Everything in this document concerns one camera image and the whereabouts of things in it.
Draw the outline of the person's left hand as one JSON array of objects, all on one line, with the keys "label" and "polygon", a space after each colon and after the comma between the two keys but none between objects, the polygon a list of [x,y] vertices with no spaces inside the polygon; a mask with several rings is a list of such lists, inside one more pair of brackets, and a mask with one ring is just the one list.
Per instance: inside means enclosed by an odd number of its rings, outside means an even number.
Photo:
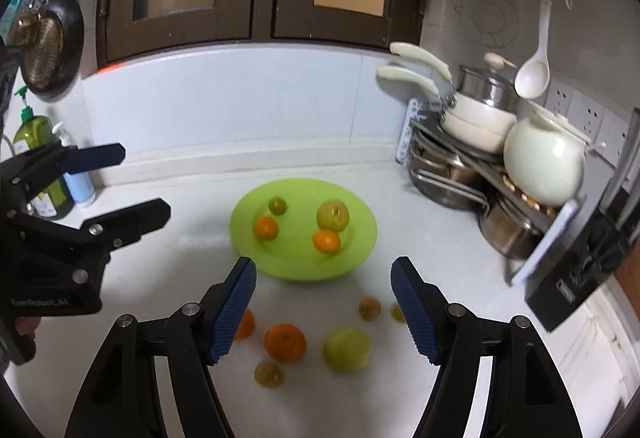
[{"label": "person's left hand", "polygon": [[18,334],[29,335],[35,332],[40,322],[40,317],[18,317],[15,320],[15,327]]}]

